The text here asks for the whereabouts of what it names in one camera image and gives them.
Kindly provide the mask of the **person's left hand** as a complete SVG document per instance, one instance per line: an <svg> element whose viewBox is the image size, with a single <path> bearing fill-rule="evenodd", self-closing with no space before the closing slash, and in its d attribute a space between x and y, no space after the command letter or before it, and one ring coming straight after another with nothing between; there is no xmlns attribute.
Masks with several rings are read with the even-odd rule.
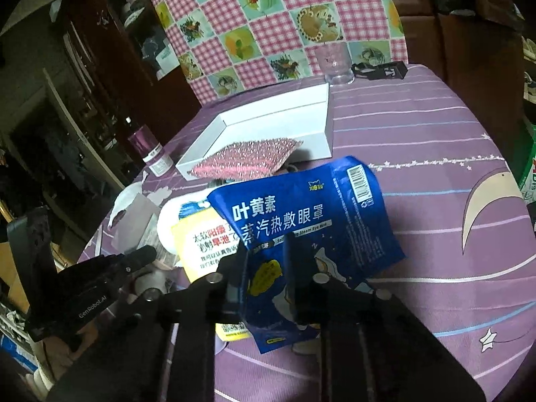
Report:
<svg viewBox="0 0 536 402"><path fill-rule="evenodd" d="M45 338L36 344L36 358L40 368L53 383L57 382L96 341L98 329L93 322L90 322L80 329L77 335L81 337L81 344L77 350L71 350L56 336Z"/></svg>

